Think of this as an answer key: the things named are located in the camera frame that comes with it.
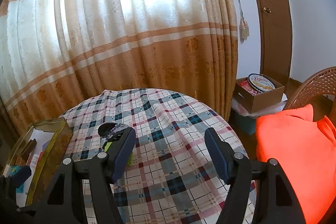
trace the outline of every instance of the green object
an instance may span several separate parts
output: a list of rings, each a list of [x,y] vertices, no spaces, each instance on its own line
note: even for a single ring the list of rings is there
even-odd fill
[[[105,145],[104,152],[106,152],[108,150],[108,148],[111,146],[112,143],[114,143],[114,142],[108,142]],[[128,167],[130,167],[132,165],[132,156],[133,156],[133,152],[130,154],[130,156],[128,158],[128,161],[127,161],[127,166]]]

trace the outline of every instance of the plaid tablecloth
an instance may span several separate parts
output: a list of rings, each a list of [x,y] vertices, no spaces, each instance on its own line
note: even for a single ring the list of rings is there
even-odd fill
[[[159,89],[105,90],[64,115],[73,131],[65,157],[90,159],[101,151],[98,127],[124,123],[137,133],[132,165],[112,185],[125,223],[213,224],[229,186],[217,177],[204,144],[213,127],[235,152],[246,154],[228,123],[211,108],[189,96]],[[244,222],[251,223],[255,186]],[[89,223],[96,223],[88,181],[83,181]]]

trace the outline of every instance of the curtain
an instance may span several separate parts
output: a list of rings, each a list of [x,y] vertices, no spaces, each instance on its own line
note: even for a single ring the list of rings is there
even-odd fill
[[[228,119],[233,0],[4,0],[0,95],[18,132],[103,90],[160,88]]]
[[[13,148],[19,139],[17,133],[0,97],[0,140],[3,139],[9,148]]]

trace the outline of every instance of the cardboard box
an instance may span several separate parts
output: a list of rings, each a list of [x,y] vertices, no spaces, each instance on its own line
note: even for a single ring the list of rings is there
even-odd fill
[[[269,106],[273,106],[281,102],[285,87],[272,78],[262,75],[270,80],[275,86],[274,90],[259,93],[255,96],[244,90],[239,84],[247,79],[240,78],[236,80],[236,87],[234,91],[234,98],[249,112],[257,112]]]

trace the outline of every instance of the wicker chair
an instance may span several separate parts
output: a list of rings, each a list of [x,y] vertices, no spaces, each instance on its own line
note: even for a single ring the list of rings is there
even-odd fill
[[[336,96],[336,67],[320,70],[309,77],[293,93],[284,107],[293,109],[303,107],[315,96],[322,94],[331,94]],[[333,103],[329,119],[336,126],[336,100]]]

